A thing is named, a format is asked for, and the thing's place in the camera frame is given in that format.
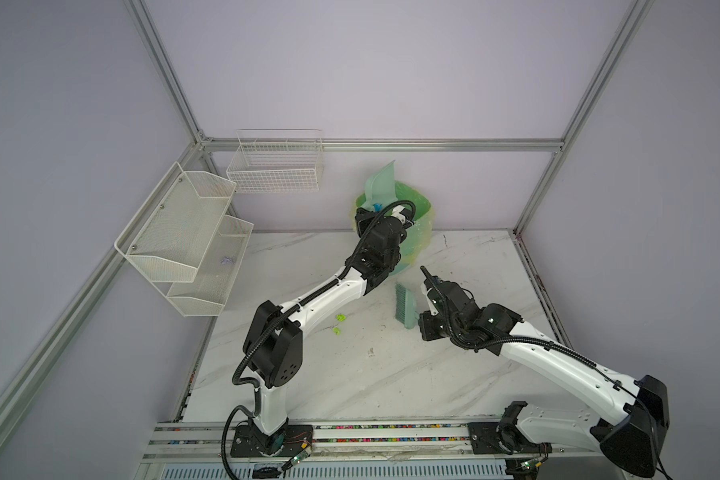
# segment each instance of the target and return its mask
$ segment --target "green trash bin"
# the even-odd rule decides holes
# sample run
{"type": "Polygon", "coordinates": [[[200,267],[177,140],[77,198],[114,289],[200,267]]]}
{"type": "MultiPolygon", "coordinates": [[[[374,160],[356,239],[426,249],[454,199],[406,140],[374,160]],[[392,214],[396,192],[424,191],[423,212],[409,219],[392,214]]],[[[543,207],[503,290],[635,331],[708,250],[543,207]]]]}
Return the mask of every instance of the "green trash bin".
{"type": "MultiPolygon", "coordinates": [[[[432,221],[434,220],[434,210],[429,200],[423,196],[415,188],[409,187],[403,182],[394,182],[394,195],[398,200],[410,200],[416,205],[416,215],[413,218],[414,225],[406,230],[408,236],[402,244],[400,244],[400,263],[394,268],[392,274],[399,274],[408,265],[416,261],[419,253],[429,246],[432,239],[432,221]]],[[[355,200],[355,209],[365,203],[365,194],[360,195],[355,200]]]]}

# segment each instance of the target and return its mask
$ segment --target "white wire basket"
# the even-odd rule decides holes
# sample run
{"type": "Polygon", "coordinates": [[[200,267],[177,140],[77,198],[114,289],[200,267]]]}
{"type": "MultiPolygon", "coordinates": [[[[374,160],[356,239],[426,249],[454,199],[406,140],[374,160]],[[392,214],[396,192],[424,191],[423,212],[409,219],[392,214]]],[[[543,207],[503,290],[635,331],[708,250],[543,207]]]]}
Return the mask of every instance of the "white wire basket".
{"type": "Polygon", "coordinates": [[[226,176],[238,193],[319,190],[325,166],[320,130],[238,130],[237,138],[226,176]]]}
{"type": "Polygon", "coordinates": [[[253,224],[227,214],[235,182],[205,171],[176,178],[138,231],[137,214],[115,241],[123,255],[183,316],[217,316],[232,291],[253,224]]]}

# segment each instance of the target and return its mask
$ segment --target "white wall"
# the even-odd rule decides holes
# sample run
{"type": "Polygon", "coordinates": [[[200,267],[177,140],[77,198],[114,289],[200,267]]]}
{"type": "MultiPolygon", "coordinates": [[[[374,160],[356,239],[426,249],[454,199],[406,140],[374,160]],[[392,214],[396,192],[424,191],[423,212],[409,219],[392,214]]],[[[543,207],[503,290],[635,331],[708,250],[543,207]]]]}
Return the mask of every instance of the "white wall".
{"type": "MultiPolygon", "coordinates": [[[[395,177],[434,206],[434,228],[511,228],[550,160],[547,152],[327,152],[325,157],[319,192],[237,194],[238,215],[256,231],[349,230],[365,180],[395,160],[395,177]]],[[[232,154],[216,152],[213,159],[223,172],[232,154]]]]}
{"type": "Polygon", "coordinates": [[[555,138],[630,0],[150,0],[206,134],[555,138]]]}
{"type": "Polygon", "coordinates": [[[669,473],[720,478],[720,1],[653,6],[525,240],[574,346],[667,384],[669,473]]]}
{"type": "MultiPolygon", "coordinates": [[[[0,394],[188,142],[121,0],[0,1],[0,394]]],[[[206,322],[180,322],[148,283],[131,283],[115,285],[106,302],[117,305],[102,307],[60,367],[74,375],[54,378],[28,417],[72,423],[22,427],[0,462],[24,474],[0,478],[81,478],[64,474],[59,438],[132,446],[134,431],[143,440],[164,419],[206,322]],[[107,370],[113,360],[102,351],[135,361],[144,383],[129,383],[123,364],[107,370]],[[98,412],[108,412],[105,431],[77,427],[98,412]],[[40,459],[38,448],[41,465],[29,457],[40,459]]],[[[92,466],[103,459],[95,449],[81,455],[92,466]]],[[[136,455],[106,460],[127,472],[136,455]]]]}

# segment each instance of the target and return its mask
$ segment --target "mesh shelf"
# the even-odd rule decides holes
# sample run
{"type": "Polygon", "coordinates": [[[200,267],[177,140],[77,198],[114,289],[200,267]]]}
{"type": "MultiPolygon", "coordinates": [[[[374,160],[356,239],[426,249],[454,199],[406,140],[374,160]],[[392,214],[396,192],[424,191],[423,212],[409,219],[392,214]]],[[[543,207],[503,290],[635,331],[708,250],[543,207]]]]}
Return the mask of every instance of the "mesh shelf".
{"type": "Polygon", "coordinates": [[[238,130],[237,136],[240,146],[226,175],[238,193],[319,189],[324,168],[320,130],[238,130]]]}
{"type": "Polygon", "coordinates": [[[232,291],[253,224],[225,215],[192,283],[173,283],[166,298],[184,316],[217,316],[232,291]]]}
{"type": "Polygon", "coordinates": [[[195,280],[235,190],[226,178],[179,169],[160,206],[121,251],[153,283],[195,280]]]}

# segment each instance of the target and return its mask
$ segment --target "teal dustpan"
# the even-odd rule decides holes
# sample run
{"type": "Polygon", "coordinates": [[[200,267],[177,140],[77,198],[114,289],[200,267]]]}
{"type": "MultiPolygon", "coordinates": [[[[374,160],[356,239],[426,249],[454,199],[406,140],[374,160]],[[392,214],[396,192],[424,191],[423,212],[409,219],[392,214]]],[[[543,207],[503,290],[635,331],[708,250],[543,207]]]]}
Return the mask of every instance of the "teal dustpan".
{"type": "Polygon", "coordinates": [[[393,160],[376,175],[368,177],[365,181],[365,203],[361,206],[366,210],[378,212],[397,200],[398,198],[394,194],[393,160]]]}

